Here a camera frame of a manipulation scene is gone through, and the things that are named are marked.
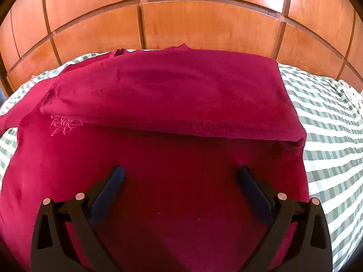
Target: embroidery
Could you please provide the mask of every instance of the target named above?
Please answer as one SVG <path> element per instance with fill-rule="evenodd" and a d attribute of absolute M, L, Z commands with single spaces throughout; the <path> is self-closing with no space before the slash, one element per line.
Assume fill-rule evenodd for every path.
<path fill-rule="evenodd" d="M 50 125 L 54 125 L 56 127 L 51 136 L 54 136 L 61 130 L 63 130 L 63 135 L 65 136 L 66 134 L 69 134 L 72 129 L 82 127 L 83 125 L 83 123 L 80 121 L 67 120 L 63 119 L 62 117 L 51 116 L 51 118 L 53 121 Z"/>

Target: wooden wall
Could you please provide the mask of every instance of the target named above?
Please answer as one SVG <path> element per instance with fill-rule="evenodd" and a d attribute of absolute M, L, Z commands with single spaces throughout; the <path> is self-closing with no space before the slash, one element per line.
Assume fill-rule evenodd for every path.
<path fill-rule="evenodd" d="M 10 86 L 88 52 L 248 52 L 363 89 L 363 22 L 349 0 L 17 0 L 0 26 Z"/>

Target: red fabric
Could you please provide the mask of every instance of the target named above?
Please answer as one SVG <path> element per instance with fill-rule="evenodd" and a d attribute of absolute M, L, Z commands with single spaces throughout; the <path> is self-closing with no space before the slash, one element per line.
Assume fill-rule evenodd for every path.
<path fill-rule="evenodd" d="M 34 96 L 47 91 L 44 102 Z M 0 234 L 26 268 L 41 201 L 71 199 L 114 165 L 125 169 L 125 185 L 97 232 L 124 271 L 237 271 L 266 231 L 239 189 L 241 165 L 309 199 L 306 134 L 272 59 L 119 51 L 37 84 L 19 104 L 14 114 L 26 115 L 3 179 Z M 83 126 L 50 136 L 50 114 Z M 1 117 L 0 130 L 11 119 Z"/>

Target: mattress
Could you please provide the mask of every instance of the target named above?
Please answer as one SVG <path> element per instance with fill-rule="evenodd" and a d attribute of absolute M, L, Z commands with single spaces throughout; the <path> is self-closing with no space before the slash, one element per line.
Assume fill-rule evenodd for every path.
<path fill-rule="evenodd" d="M 36 83 L 56 77 L 70 64 L 99 55 L 77 57 L 31 79 L 3 104 L 0 115 L 7 113 Z M 309 194 L 322 202 L 332 243 L 333 271 L 338 271 L 363 235 L 362 116 L 346 95 L 344 86 L 334 79 L 283 64 L 279 64 L 279 69 L 307 132 L 304 166 Z M 16 134 L 17 128 L 10 128 L 0 138 L 0 180 L 17 148 Z"/>

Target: striped fabric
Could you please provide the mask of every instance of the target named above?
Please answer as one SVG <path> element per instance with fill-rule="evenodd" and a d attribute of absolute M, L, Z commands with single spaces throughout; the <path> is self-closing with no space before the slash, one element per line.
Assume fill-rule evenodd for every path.
<path fill-rule="evenodd" d="M 25 83 L 3 104 L 0 115 L 7 113 L 39 81 L 57 76 L 69 64 L 98 55 L 80 56 Z M 337 272 L 363 234 L 362 117 L 337 81 L 288 65 L 279 64 L 279 69 L 307 132 L 304 165 L 309 194 L 322 202 L 332 242 L 333 271 Z M 0 180 L 16 150 L 16 133 L 17 128 L 10 128 L 0 138 Z"/>

